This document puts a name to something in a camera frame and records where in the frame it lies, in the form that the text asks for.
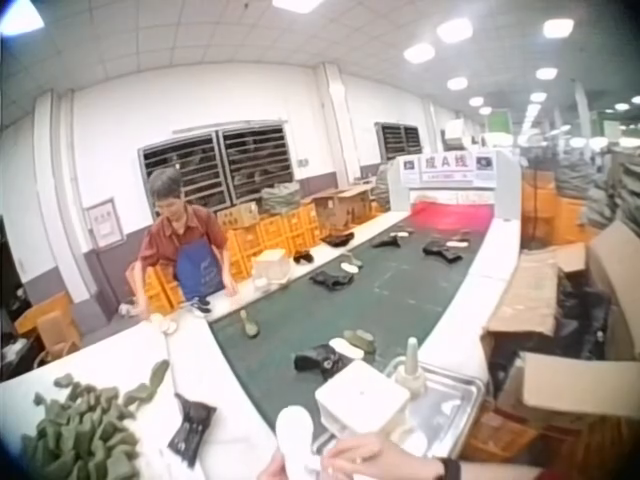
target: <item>blue apron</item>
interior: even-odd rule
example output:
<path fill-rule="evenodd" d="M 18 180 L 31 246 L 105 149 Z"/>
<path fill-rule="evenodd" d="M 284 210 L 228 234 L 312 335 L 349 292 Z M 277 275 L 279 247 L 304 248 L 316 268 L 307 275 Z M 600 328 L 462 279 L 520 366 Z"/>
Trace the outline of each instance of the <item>blue apron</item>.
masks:
<path fill-rule="evenodd" d="M 178 247 L 175 272 L 187 301 L 207 297 L 224 288 L 220 262 L 206 238 Z"/>

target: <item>short hair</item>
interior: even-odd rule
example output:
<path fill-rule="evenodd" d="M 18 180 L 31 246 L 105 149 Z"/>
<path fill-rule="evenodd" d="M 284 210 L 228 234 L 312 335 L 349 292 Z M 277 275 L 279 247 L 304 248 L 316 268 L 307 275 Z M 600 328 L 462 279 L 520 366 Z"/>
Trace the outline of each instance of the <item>short hair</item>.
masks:
<path fill-rule="evenodd" d="M 182 177 L 177 168 L 161 168 L 149 177 L 149 193 L 154 202 L 182 197 Z"/>

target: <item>woman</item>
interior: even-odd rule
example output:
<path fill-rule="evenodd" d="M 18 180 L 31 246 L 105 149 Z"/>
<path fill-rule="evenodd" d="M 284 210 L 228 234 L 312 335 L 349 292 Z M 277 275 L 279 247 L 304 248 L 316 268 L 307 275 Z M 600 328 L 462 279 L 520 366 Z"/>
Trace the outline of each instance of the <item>woman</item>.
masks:
<path fill-rule="evenodd" d="M 336 480 L 354 475 L 376 480 L 561 480 L 534 467 L 419 458 L 379 435 L 339 440 L 323 457 L 322 467 L 324 478 Z M 288 480 L 280 452 L 258 480 Z"/>

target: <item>ceiling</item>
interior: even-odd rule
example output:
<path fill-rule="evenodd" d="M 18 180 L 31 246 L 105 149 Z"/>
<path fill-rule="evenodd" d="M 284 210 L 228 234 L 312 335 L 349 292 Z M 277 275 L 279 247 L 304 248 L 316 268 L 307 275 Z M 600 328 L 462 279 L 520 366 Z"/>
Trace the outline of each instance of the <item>ceiling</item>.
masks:
<path fill-rule="evenodd" d="M 45 28 L 2 40 L 2 123 L 33 109 L 54 88 L 82 89 L 139 71 L 216 62 L 313 66 L 335 62 L 353 75 L 384 82 L 463 114 L 477 116 L 471 96 L 509 108 L 522 121 L 529 94 L 549 94 L 542 116 L 558 105 L 575 118 L 572 79 L 583 82 L 591 109 L 640 95 L 637 41 L 623 12 L 605 0 L 324 0 L 308 15 L 271 0 L 32 0 Z M 455 17 L 474 25 L 470 40 L 447 45 L 436 27 Z M 545 20 L 575 19 L 567 39 L 542 35 Z M 403 51 L 419 41 L 433 60 L 409 64 Z M 535 70 L 559 69 L 550 82 Z M 466 76 L 452 92 L 448 79 Z"/>

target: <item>red shirt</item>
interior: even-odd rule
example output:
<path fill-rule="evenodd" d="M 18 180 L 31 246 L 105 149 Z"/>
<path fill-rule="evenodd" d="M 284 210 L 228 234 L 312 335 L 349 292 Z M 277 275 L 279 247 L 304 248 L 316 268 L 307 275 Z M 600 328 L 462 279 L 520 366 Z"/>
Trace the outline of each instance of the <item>red shirt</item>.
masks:
<path fill-rule="evenodd" d="M 142 241 L 138 260 L 143 267 L 154 267 L 158 263 L 175 263 L 178 248 L 201 238 L 222 251 L 227 244 L 227 236 L 216 216 L 204 207 L 187 205 L 187 222 L 184 232 L 179 234 L 166 217 L 159 218 Z"/>

